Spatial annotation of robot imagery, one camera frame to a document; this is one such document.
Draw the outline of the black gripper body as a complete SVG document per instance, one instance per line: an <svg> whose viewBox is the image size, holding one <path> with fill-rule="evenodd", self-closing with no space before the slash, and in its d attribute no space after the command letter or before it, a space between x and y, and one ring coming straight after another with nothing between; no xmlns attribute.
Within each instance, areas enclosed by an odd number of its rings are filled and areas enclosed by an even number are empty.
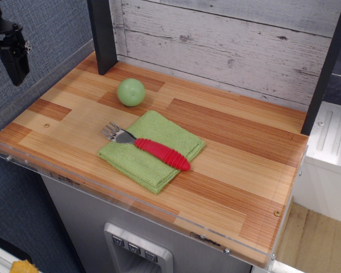
<svg viewBox="0 0 341 273"><path fill-rule="evenodd" d="M28 62L28 53L31 46L22 34L23 27L17 23L0 19L0 56L3 62Z"/></svg>

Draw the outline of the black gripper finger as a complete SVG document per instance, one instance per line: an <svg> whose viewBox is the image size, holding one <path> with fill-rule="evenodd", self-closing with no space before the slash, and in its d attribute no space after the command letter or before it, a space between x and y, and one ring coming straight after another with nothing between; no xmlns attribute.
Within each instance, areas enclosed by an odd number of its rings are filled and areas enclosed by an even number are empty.
<svg viewBox="0 0 341 273"><path fill-rule="evenodd" d="M17 56L12 54L1 54L1 60L8 72L8 75L15 86L22 84L30 72L28 57L26 54Z"/></svg>

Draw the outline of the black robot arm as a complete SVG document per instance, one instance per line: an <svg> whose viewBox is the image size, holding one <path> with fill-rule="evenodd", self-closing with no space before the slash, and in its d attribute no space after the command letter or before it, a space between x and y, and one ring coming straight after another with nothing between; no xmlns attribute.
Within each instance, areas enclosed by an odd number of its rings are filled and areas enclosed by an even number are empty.
<svg viewBox="0 0 341 273"><path fill-rule="evenodd" d="M29 42L22 34L23 27L17 23L4 20L0 8L0 58L15 86L22 84L30 72L28 53L31 50Z"/></svg>

